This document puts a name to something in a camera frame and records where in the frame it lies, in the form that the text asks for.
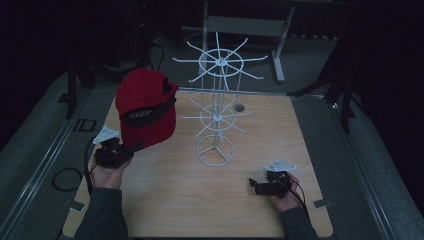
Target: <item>hand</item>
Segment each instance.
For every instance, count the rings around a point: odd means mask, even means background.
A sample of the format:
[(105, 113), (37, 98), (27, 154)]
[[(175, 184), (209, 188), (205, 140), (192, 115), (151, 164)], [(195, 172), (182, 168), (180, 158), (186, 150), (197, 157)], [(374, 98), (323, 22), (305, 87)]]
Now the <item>hand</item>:
[[(294, 177), (292, 174), (287, 173), (290, 176), (290, 179), (294, 182), (292, 184), (291, 190), (296, 193), (297, 196), (299, 196), (299, 194), (297, 194), (296, 189), (297, 189), (297, 184), (299, 183), (299, 179), (297, 179), (296, 177)], [(286, 196), (284, 196), (284, 198), (279, 198), (276, 196), (269, 196), (268, 197), (269, 200), (271, 201), (271, 203), (274, 205), (274, 207), (277, 209), (278, 212), (283, 212), (286, 210), (289, 210), (291, 208), (297, 208), (300, 207), (301, 204), (299, 202), (299, 199), (293, 195), (292, 192), (288, 191)]]
[(123, 163), (116, 169), (104, 168), (100, 165), (93, 166), (91, 179), (95, 188), (119, 189), (121, 187), (122, 175), (124, 170), (130, 165), (132, 158)]

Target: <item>cable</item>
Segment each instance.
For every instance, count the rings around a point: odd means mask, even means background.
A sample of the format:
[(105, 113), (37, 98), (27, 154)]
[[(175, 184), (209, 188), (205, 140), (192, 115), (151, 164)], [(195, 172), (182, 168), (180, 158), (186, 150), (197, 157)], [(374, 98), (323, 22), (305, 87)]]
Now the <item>cable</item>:
[(156, 71), (159, 71), (160, 70), (160, 65), (162, 64), (163, 58), (165, 57), (165, 50), (159, 44), (154, 43), (154, 42), (152, 42), (152, 46), (159, 48), (161, 50), (161, 52), (162, 52), (162, 56), (161, 56), (161, 58), (159, 60), (158, 67), (156, 69)]
[(90, 145), (91, 145), (91, 142), (93, 142), (93, 140), (94, 140), (94, 137), (90, 138), (90, 141), (85, 145), (85, 150), (84, 150), (84, 176), (85, 176), (85, 181), (87, 181), (88, 194), (90, 196), (91, 196), (91, 192), (93, 191), (93, 182), (91, 181), (91, 175), (90, 175), (91, 171), (88, 170), (88, 150), (90, 149)]
[(281, 185), (283, 185), (287, 190), (289, 190), (300, 202), (302, 205), (302, 209), (305, 212), (306, 217), (308, 217), (309, 221), (311, 221), (311, 218), (309, 217), (308, 208), (306, 207), (306, 199), (305, 199), (305, 193), (303, 192), (302, 187), (299, 185), (299, 183), (291, 181), (292, 183), (296, 183), (296, 185), (300, 188), (302, 195), (303, 195), (303, 201), (300, 198), (299, 194), (295, 193), (293, 190), (291, 190), (289, 187), (287, 187), (284, 183), (282, 183), (280, 180), (277, 180)]
[(76, 190), (78, 190), (78, 187), (73, 187), (73, 188), (61, 188), (61, 187), (59, 187), (58, 185), (57, 185), (57, 183), (56, 183), (56, 178), (60, 175), (60, 174), (62, 174), (63, 172), (65, 172), (65, 171), (74, 171), (74, 172), (76, 172), (77, 174), (78, 174), (78, 176), (79, 176), (79, 181), (81, 182), (81, 180), (82, 180), (82, 174), (81, 174), (81, 172), (78, 170), (78, 169), (76, 169), (76, 168), (64, 168), (64, 169), (62, 169), (62, 170), (60, 170), (59, 172), (57, 172), (54, 176), (53, 176), (53, 179), (52, 179), (52, 185), (53, 185), (53, 187), (56, 189), (56, 190), (58, 190), (58, 191), (61, 191), (61, 192), (72, 192), (72, 191), (76, 191)]

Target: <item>gray mat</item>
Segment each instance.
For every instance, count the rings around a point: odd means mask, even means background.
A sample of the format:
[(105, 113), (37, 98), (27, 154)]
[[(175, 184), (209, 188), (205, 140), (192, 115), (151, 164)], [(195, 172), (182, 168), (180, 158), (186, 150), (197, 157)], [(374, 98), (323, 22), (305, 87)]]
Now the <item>gray mat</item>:
[[(172, 43), (165, 45), (163, 40), (161, 40), (162, 42), (156, 41), (165, 50), (160, 70), (170, 76), (171, 81), (178, 82), (182, 87), (199, 87), (199, 82), (188, 83), (189, 79), (196, 76), (197, 65), (186, 66), (172, 60), (172, 57), (180, 59), (196, 57), (198, 55), (195, 51), (190, 50), (186, 45), (176, 46)], [(242, 90), (286, 93), (309, 85), (317, 79), (334, 44), (335, 41), (325, 39), (313, 41), (297, 38), (288, 39), (281, 57), (287, 79), (286, 83), (276, 83), (272, 64), (267, 59), (261, 63), (246, 66), (246, 71), (263, 76), (264, 79), (243, 78)], [(260, 57), (268, 53), (266, 51), (246, 50), (243, 51), (243, 54), (246, 57)], [(158, 65), (160, 57), (161, 51), (159, 48), (153, 48), (151, 59), (154, 66)], [(22, 222), (16, 229), (14, 239), (55, 239), (60, 236), (69, 211), (65, 202), (73, 199), (75, 191), (57, 191), (52, 187), (52, 178), (56, 173), (67, 167), (82, 171), (85, 145), (100, 130), (116, 87), (116, 85), (98, 84), (93, 90), (79, 89), (80, 94), (88, 91), (87, 100), (84, 104), (78, 106), (79, 112), (73, 119), (64, 120), (66, 105), (58, 104), (57, 99), (61, 93), (66, 91), (66, 80), (58, 79), (37, 105), (37, 108), (34, 109), (25, 125), (15, 135), (11, 144), (2, 151), (0, 191), (2, 196), (5, 197), (2, 197), (0, 214), (2, 221), (4, 221), (7, 212), (18, 198), (20, 190), (35, 171), (57, 133), (60, 132), (61, 127), (69, 125), (73, 129), (78, 119), (97, 121), (93, 132), (69, 132), (32, 204), (21, 219)], [(311, 94), (322, 95), (326, 87), (317, 89)], [(352, 163), (350, 149), (344, 139), (344, 133), (337, 125), (338, 122), (334, 121), (331, 107), (317, 98), (293, 99), (293, 105), (323, 195), (335, 203), (328, 208), (335, 234), (342, 240), (382, 239), (367, 199), (360, 183), (358, 183), (357, 173)], [(362, 123), (358, 121), (353, 124), (359, 124), (358, 128), (362, 126)], [(377, 142), (376, 146), (381, 146), (379, 145), (381, 142), (378, 140), (373, 139)], [(73, 172), (65, 172), (57, 180), (59, 184), (63, 184), (61, 185), (63, 187), (74, 187), (79, 183), (78, 176)]]

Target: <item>wooden table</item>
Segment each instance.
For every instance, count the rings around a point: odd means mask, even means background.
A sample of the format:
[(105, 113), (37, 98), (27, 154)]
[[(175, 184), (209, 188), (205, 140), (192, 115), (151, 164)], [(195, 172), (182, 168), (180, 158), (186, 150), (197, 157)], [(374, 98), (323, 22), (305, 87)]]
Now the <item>wooden table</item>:
[[(305, 191), (312, 224), (319, 236), (333, 232), (314, 169), (294, 112), (286, 96), (240, 94), (238, 102), (251, 114), (238, 116), (236, 128), (224, 136), (235, 148), (233, 159), (222, 167), (210, 167), (196, 156), (194, 138), (203, 125), (198, 119), (200, 94), (177, 93), (177, 127), (168, 140), (139, 151), (123, 179), (123, 212), (132, 237), (281, 237), (279, 216), (267, 198), (257, 196), (248, 178), (265, 182), (264, 166), (276, 159), (295, 164), (292, 173)], [(105, 125), (119, 129), (113, 103)], [(86, 182), (81, 182), (75, 201), (88, 204)], [(70, 210), (63, 227), (72, 237), (84, 212)]]

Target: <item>red and black hat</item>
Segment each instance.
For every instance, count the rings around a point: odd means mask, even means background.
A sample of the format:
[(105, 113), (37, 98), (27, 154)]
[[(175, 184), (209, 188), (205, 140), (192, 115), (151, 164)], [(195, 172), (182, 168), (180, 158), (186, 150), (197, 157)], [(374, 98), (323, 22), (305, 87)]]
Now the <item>red and black hat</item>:
[(161, 72), (136, 69), (128, 74), (115, 98), (125, 148), (139, 151), (171, 137), (178, 88)]

